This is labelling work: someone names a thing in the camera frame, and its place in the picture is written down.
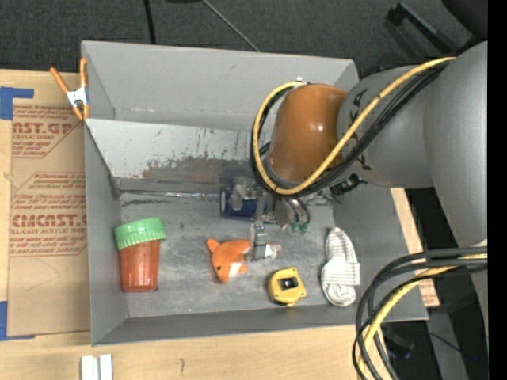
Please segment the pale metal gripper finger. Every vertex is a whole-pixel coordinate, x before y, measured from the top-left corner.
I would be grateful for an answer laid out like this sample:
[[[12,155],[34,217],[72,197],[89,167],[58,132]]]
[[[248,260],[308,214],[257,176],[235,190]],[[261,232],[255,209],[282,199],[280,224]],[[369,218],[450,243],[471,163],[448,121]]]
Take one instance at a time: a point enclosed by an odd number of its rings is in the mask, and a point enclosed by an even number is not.
[[[268,233],[262,222],[255,222],[251,229],[250,259],[260,260],[269,256]]]
[[[255,213],[261,195],[260,186],[252,179],[237,177],[233,180],[231,207],[238,213]]]

